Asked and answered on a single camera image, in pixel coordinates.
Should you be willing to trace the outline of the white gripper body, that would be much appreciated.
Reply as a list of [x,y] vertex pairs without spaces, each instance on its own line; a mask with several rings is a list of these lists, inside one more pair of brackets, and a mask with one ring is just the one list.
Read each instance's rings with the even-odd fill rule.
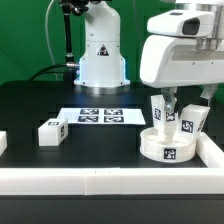
[[224,83],[224,41],[197,50],[197,40],[151,35],[141,57],[140,79],[154,88]]

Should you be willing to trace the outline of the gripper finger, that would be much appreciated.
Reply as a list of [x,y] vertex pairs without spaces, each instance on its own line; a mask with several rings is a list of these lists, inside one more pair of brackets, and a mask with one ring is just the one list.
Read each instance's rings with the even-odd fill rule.
[[204,86],[203,91],[200,95],[200,103],[201,104],[209,104],[211,99],[215,95],[217,91],[218,85],[217,84],[207,84]]
[[164,98],[164,110],[169,113],[177,112],[177,104],[175,94],[177,92],[176,87],[166,87],[161,89],[162,96]]

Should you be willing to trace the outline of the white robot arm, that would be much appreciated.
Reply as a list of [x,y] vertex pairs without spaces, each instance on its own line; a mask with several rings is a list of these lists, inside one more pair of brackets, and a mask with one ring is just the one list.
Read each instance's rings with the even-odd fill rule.
[[[120,85],[120,22],[105,3],[91,3],[85,15],[85,53],[77,83],[95,90]],[[209,105],[224,83],[224,0],[176,0],[175,8],[148,20],[140,62],[141,81],[159,88],[165,109],[175,109],[180,86],[202,85]]]

